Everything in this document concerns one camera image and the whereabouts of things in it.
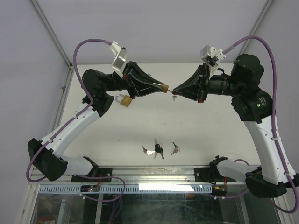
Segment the silver key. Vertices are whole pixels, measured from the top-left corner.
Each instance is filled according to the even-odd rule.
[[[142,148],[143,148],[143,152],[144,152],[145,154],[147,154],[147,151],[148,151],[148,150],[147,150],[145,147],[143,147],[143,146],[142,146]]]
[[[174,144],[174,150],[170,153],[170,155],[173,155],[179,151],[181,151],[181,149],[176,144]]]

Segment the white mounting bracket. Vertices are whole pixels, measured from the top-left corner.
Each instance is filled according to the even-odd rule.
[[[122,71],[121,68],[123,67],[123,65],[125,64],[125,62],[127,61],[127,56],[128,53],[126,51],[125,48],[122,48],[118,45],[117,42],[113,41],[111,46],[110,46],[110,50],[113,52],[113,54],[115,55],[115,58],[111,64],[112,69],[119,75],[122,77]]]
[[[205,46],[200,51],[201,59],[210,67],[210,75],[212,76],[226,56],[222,53],[222,49],[216,50],[214,47],[209,45]]]

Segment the metal key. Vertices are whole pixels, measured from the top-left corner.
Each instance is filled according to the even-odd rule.
[[[143,152],[145,153],[145,154],[147,154],[146,152],[148,151],[145,147],[143,147],[142,146],[142,148],[143,148]]]
[[[162,159],[164,159],[164,157],[163,157],[163,149],[162,149],[162,147],[160,146],[160,144],[157,143],[157,140],[156,140],[156,139],[155,139],[155,152],[156,152],[156,154],[155,154],[154,159],[156,158],[157,153],[160,153],[161,156],[162,156]]]
[[[181,149],[176,144],[174,144],[174,150],[170,153],[170,155],[177,153],[179,151],[181,151]]]

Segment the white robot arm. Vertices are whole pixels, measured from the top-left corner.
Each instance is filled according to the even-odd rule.
[[[247,166],[226,157],[216,157],[210,163],[214,176],[243,182],[257,197],[278,197],[286,193],[286,188],[290,187],[289,177],[298,186],[299,175],[290,165],[280,138],[273,138],[272,98],[258,87],[264,72],[259,59],[254,55],[239,55],[229,76],[218,69],[219,62],[225,58],[221,49],[206,46],[201,53],[206,63],[200,65],[193,76],[173,89],[172,93],[199,103],[203,103],[208,94],[231,96],[232,106],[249,130],[261,162],[261,166]],[[217,69],[223,73],[210,78]],[[288,174],[285,173],[276,140],[279,141]]]
[[[111,43],[110,49],[115,55],[112,63],[115,72],[104,74],[87,70],[82,80],[90,96],[84,97],[78,109],[53,132],[40,141],[32,139],[28,143],[32,164],[50,181],[57,180],[63,174],[98,176],[98,166],[90,158],[67,157],[64,152],[85,128],[108,111],[114,97],[108,95],[107,91],[127,90],[130,96],[126,97],[130,98],[130,103],[136,97],[154,92],[166,93],[168,90],[167,85],[143,72],[136,62],[126,63],[127,52],[116,42]]]

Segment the cable tie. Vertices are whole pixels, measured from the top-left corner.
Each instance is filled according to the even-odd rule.
[[[281,141],[281,137],[280,137],[280,136],[277,136],[277,138],[273,138],[273,137],[272,137],[272,140],[273,140],[273,141]]]

